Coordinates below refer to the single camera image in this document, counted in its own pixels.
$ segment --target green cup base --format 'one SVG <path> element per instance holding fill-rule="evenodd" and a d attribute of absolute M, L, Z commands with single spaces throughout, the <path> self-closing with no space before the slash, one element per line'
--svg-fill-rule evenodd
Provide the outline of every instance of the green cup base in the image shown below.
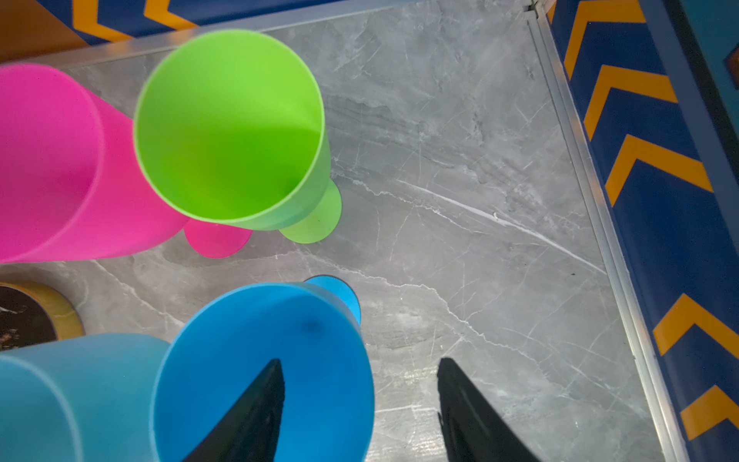
<path fill-rule="evenodd" d="M 318 206 L 310 215 L 292 226 L 279 230 L 283 236 L 298 244 L 313 244 L 326 239 L 341 218 L 341 193 L 332 180 Z"/>

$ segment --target blue cup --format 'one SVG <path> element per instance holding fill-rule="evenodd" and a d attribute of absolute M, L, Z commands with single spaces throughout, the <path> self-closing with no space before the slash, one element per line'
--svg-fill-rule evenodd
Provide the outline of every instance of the blue cup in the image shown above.
<path fill-rule="evenodd" d="M 168 347 L 109 333 L 0 353 L 0 459 L 151 461 L 151 390 Z"/>
<path fill-rule="evenodd" d="M 149 431 L 158 460 L 181 462 L 278 358 L 285 404 L 275 462 L 361 462 L 375 395 L 350 307 L 358 314 L 349 286 L 319 276 L 250 285 L 203 308 L 172 342 L 154 386 Z"/>

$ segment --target pink cup rim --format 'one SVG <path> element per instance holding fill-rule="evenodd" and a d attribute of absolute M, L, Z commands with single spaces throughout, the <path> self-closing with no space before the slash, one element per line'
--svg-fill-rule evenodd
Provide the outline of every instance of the pink cup rim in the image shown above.
<path fill-rule="evenodd" d="M 96 163 L 95 166 L 95 173 L 92 176 L 92 181 L 90 182 L 89 186 L 87 187 L 87 191 L 85 192 L 84 197 L 82 198 L 82 201 L 79 202 L 79 205 L 75 209 L 74 213 L 67 219 L 67 221 L 64 222 L 62 226 L 59 227 L 59 229 L 56 232 L 53 232 L 49 238 L 45 239 L 44 241 L 40 242 L 36 246 L 22 251 L 20 254 L 15 255 L 1 255 L 0 254 L 0 263 L 3 262 L 15 262 L 18 260 L 23 260 L 25 256 L 28 254 L 31 254 L 33 252 L 36 252 L 38 250 L 41 250 L 48 245 L 51 245 L 54 243 L 55 240 L 57 240 L 60 236 L 62 236 L 64 233 L 66 233 L 69 228 L 71 228 L 79 219 L 79 217 L 85 212 L 87 209 L 90 201 L 92 200 L 93 193 L 98 189 L 98 184 L 100 182 L 101 178 L 101 172 L 103 171 L 103 163 L 105 162 L 105 143 L 104 143 L 104 133 L 103 133 L 103 121 L 100 116 L 100 112 L 98 111 L 97 106 L 95 105 L 95 102 L 92 99 L 92 93 L 90 93 L 87 89 L 85 89 L 81 84 L 79 84 L 75 79 L 70 77 L 69 75 L 65 74 L 64 72 L 60 71 L 59 69 L 48 67 L 48 66 L 41 66 L 39 64 L 13 64 L 10 66 L 2 66 L 0 67 L 0 78 L 8 73 L 14 73 L 14 72 L 29 72 L 31 75 L 36 74 L 40 75 L 41 77 L 56 77 L 61 78 L 61 80 L 69 85 L 70 89 L 74 88 L 75 91 L 77 91 L 83 98 L 84 102 L 83 104 L 86 105 L 86 108 L 88 110 L 88 113 L 92 116 L 93 122 L 95 124 L 95 137 L 97 138 L 97 145 L 98 148 L 97 156 L 96 156 Z"/>

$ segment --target marble floor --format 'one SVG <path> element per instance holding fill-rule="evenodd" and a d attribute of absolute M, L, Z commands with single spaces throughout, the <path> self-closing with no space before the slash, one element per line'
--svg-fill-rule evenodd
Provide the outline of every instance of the marble floor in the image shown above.
<path fill-rule="evenodd" d="M 4 265 L 87 333 L 172 340 L 213 298 L 335 274 L 361 300 L 376 389 L 367 460 L 446 460 L 451 356 L 543 461 L 663 460 L 521 3 L 432 0 L 278 30 L 321 86 L 336 232 L 256 232 L 209 260 L 183 235 L 120 259 Z M 164 54 L 71 69 L 127 115 Z"/>

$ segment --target cup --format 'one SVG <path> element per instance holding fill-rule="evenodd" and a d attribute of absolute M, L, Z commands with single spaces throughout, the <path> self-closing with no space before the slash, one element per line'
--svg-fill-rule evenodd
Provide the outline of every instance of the cup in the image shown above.
<path fill-rule="evenodd" d="M 0 68 L 0 263 L 123 257 L 183 229 L 132 139 L 128 117 L 63 72 Z"/>
<path fill-rule="evenodd" d="M 285 378 L 275 462 L 364 459 L 375 399 L 359 323 L 347 307 L 358 302 L 341 281 L 336 293 L 321 285 L 250 285 L 188 322 L 154 386 L 149 429 L 158 461 L 190 454 L 272 359 Z"/>
<path fill-rule="evenodd" d="M 168 346 L 108 333 L 0 353 L 2 459 L 151 461 L 151 390 Z"/>
<path fill-rule="evenodd" d="M 201 35 L 151 75 L 134 117 L 141 169 L 181 213 L 312 243 L 341 216 L 321 93 L 282 42 Z"/>

